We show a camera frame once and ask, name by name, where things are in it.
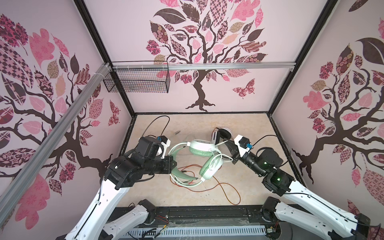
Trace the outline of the mint green headphones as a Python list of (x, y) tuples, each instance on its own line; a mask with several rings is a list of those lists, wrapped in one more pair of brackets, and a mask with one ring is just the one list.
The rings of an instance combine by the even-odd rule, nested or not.
[(168, 156), (173, 156), (176, 160), (176, 156), (183, 148), (188, 148), (189, 152), (198, 157), (206, 157), (208, 160), (201, 167), (199, 177), (189, 176), (179, 169), (174, 168), (170, 173), (171, 179), (174, 183), (184, 188), (194, 188), (199, 186), (206, 180), (213, 178), (215, 173), (223, 166), (224, 163), (231, 163), (232, 158), (223, 154), (219, 148), (219, 144), (215, 145), (211, 142), (204, 140), (193, 140), (191, 142), (182, 142), (175, 145), (169, 151)]

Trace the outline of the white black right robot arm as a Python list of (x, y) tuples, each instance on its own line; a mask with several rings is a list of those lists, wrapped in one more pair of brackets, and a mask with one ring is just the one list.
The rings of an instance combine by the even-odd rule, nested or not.
[(268, 222), (283, 221), (300, 227), (324, 240), (366, 240), (370, 230), (370, 219), (354, 215), (316, 195), (285, 171), (283, 160), (270, 147), (252, 153), (249, 139), (238, 136), (225, 143), (235, 163), (242, 162), (256, 175), (271, 193), (302, 207), (296, 209), (283, 201), (269, 197), (261, 210)]

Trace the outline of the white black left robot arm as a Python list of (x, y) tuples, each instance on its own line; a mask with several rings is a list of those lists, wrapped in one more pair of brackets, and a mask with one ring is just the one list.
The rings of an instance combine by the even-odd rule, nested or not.
[(168, 175), (176, 167), (173, 157), (166, 156), (171, 141), (165, 137), (141, 137), (138, 145), (115, 158), (103, 176), (101, 186), (91, 204), (61, 240), (118, 240), (134, 227), (152, 223), (156, 207), (144, 199), (128, 213), (110, 220), (117, 204), (144, 175)]

